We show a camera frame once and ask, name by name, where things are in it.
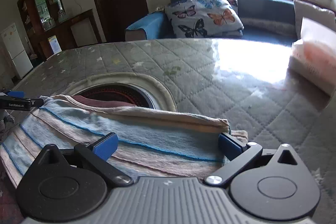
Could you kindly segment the striped blue pink sweater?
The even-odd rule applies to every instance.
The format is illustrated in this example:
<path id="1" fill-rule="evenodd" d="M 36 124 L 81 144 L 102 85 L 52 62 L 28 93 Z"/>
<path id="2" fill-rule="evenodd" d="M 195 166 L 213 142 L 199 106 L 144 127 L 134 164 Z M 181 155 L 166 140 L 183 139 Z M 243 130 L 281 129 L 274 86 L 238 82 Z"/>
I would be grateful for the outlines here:
<path id="1" fill-rule="evenodd" d="M 227 120 L 136 106 L 96 107 L 68 95 L 44 97 L 1 144 L 1 163 L 17 186 L 47 144 L 71 149 L 117 135 L 108 163 L 132 178 L 178 176 L 204 178 L 226 163 L 219 135 L 242 143 L 246 131 L 233 131 Z"/>

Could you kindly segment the white refrigerator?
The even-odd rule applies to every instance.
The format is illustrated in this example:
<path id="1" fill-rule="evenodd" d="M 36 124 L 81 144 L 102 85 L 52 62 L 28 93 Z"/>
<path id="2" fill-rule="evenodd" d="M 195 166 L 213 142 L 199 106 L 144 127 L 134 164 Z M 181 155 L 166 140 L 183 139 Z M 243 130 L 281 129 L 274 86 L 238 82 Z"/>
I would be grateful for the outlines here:
<path id="1" fill-rule="evenodd" d="M 16 25 L 12 23 L 4 29 L 1 32 L 1 38 L 14 65 L 17 77 L 24 78 L 33 69 L 33 65 L 19 37 Z"/>

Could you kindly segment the grey quilted star tablecloth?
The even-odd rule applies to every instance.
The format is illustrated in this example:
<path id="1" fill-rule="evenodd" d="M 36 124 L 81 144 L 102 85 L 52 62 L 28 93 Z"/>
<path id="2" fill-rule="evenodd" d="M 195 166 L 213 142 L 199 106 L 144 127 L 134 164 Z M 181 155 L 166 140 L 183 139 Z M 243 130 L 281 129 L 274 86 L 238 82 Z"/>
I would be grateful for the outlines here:
<path id="1" fill-rule="evenodd" d="M 291 144 L 321 189 L 314 221 L 335 223 L 335 97 L 289 70 L 290 55 L 288 46 L 244 40 L 102 43 L 52 56 L 16 89 L 37 97 L 99 74 L 150 75 L 180 112 L 227 119 L 265 148 Z"/>

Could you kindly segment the dark wooden side table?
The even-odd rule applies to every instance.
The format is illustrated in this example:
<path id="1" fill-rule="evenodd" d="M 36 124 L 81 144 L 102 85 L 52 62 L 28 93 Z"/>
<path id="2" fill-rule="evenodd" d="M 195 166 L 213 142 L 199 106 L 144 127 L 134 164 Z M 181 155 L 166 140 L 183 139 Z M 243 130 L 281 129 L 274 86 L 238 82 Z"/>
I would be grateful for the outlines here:
<path id="1" fill-rule="evenodd" d="M 54 54 L 49 42 L 53 36 L 61 50 L 102 43 L 92 9 L 66 19 L 38 36 L 38 48 L 44 59 Z"/>

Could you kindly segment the dark wooden cabinet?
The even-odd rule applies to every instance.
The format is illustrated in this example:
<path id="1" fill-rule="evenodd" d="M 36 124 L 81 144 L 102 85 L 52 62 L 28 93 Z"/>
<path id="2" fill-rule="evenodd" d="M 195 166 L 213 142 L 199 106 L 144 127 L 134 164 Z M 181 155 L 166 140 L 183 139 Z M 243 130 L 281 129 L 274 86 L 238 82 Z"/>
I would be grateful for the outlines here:
<path id="1" fill-rule="evenodd" d="M 17 6 L 32 51 L 45 61 L 53 55 L 45 33 L 59 24 L 62 0 L 18 0 Z"/>

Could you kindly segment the white tissue box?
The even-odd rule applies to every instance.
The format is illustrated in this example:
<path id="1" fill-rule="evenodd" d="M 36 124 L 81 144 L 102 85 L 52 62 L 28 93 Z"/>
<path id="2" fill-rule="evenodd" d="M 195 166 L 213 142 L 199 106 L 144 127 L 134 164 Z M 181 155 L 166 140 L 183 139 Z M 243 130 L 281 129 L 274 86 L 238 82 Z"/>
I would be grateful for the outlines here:
<path id="1" fill-rule="evenodd" d="M 303 18 L 301 38 L 291 46 L 288 68 L 328 96 L 335 93 L 335 31 Z"/>

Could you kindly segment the blue sofa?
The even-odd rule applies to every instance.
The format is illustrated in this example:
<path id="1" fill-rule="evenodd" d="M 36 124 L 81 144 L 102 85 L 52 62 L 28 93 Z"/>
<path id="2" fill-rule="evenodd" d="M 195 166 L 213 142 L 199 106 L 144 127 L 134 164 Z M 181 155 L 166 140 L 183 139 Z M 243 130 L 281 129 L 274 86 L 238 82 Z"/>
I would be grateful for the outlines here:
<path id="1" fill-rule="evenodd" d="M 297 40 L 289 0 L 171 0 L 126 28 L 126 41 L 242 38 L 291 45 Z"/>

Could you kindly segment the butterfly print pillow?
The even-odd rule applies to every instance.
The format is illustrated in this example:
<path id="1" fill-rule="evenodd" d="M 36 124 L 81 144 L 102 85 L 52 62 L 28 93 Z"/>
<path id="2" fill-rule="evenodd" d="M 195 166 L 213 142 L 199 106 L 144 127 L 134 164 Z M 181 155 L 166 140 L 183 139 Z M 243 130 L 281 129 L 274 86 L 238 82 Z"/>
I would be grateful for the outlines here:
<path id="1" fill-rule="evenodd" d="M 244 25 L 228 0 L 179 0 L 165 6 L 177 38 L 241 37 Z"/>

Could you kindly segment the beige cushion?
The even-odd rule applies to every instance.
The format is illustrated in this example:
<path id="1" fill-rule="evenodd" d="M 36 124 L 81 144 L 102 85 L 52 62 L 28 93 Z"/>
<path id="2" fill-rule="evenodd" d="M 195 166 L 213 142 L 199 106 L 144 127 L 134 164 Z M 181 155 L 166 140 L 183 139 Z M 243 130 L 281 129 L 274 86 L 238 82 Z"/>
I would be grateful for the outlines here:
<path id="1" fill-rule="evenodd" d="M 295 29 L 298 39 L 301 38 L 302 19 L 304 17 L 335 31 L 335 13 L 329 9 L 321 8 L 304 1 L 294 0 L 294 12 Z"/>

